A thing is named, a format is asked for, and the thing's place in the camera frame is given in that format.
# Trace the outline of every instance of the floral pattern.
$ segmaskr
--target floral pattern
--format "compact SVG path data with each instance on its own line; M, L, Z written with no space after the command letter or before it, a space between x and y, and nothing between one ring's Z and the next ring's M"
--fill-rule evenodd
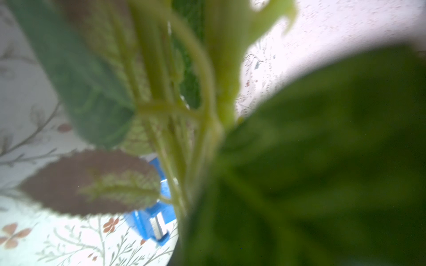
M251 2L260 10L267 1ZM364 44L371 35L409 32L426 3L298 0L297 5L298 19L287 35L281 20L247 50L236 104L240 115L273 94L277 81L290 81L356 40ZM57 215L13 191L48 163L92 147L76 136L4 0L0 32L0 265L165 266L177 240L175 223L167 225L170 241L158 247L122 217Z
M4 244L5 249L14 249L18 246L18 240L26 237L31 233L31 228L25 228L15 233L16 228L18 227L18 223L11 223L5 225L2 228L2 231L7 234L7 237L0 237L0 245Z
M104 233L113 233L115 231L115 226L118 224L120 220L110 218L107 223L104 224Z

